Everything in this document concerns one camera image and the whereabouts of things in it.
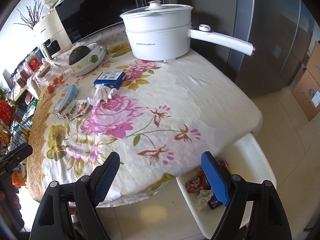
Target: floral cloth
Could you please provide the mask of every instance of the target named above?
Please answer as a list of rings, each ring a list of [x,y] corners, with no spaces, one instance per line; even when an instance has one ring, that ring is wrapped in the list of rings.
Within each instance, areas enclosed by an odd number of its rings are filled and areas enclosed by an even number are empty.
[[[59,95],[40,100],[29,141],[34,153],[27,162],[35,199],[41,199],[52,180],[74,182],[116,151],[120,168],[100,206],[133,203],[199,166],[202,152],[216,155],[261,125],[252,101],[194,51],[168,63],[137,59],[123,25],[78,45],[92,42],[104,45],[107,56],[84,76],[66,70],[66,84],[79,89],[77,98],[94,94],[93,82],[103,71],[123,70],[126,79],[115,97],[72,121],[44,116]],[[70,52],[55,63],[67,66]]]

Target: white shipping label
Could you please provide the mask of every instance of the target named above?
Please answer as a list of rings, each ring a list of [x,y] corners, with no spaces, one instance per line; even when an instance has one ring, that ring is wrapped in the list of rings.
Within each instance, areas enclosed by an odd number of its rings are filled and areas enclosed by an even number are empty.
[[[320,92],[317,91],[315,96],[311,99],[312,103],[314,104],[315,107],[317,107],[320,104]]]
[[[99,76],[97,80],[106,80],[106,79],[113,79],[116,80],[120,75],[122,74],[123,71],[106,71]]]

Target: metal screw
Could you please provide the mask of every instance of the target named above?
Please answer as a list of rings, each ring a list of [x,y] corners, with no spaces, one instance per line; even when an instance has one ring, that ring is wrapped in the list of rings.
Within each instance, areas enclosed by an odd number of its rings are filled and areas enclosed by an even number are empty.
[[[232,176],[232,179],[233,179],[234,181],[240,181],[240,180],[241,180],[241,177],[240,177],[239,175],[233,175],[233,176]]]
[[[55,186],[57,186],[57,184],[58,183],[56,181],[53,181],[53,182],[50,183],[50,187],[55,187]]]
[[[82,181],[82,182],[86,182],[86,181],[88,181],[89,179],[90,179],[90,176],[89,176],[89,175],[84,175],[84,176],[81,177],[81,181]]]
[[[264,184],[266,184],[268,187],[272,186],[272,182],[270,180],[265,180]]]

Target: microwave oven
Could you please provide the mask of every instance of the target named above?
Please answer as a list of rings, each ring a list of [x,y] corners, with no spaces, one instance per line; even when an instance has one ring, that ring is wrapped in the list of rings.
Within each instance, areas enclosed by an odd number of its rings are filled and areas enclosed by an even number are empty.
[[[72,44],[122,22],[120,14],[153,0],[62,0],[55,9]]]

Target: dark green squash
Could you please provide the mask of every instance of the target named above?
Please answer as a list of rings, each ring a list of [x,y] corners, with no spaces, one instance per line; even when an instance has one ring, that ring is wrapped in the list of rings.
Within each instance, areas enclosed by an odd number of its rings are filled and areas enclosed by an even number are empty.
[[[77,63],[90,53],[90,49],[87,46],[79,46],[75,48],[69,56],[69,65]]]

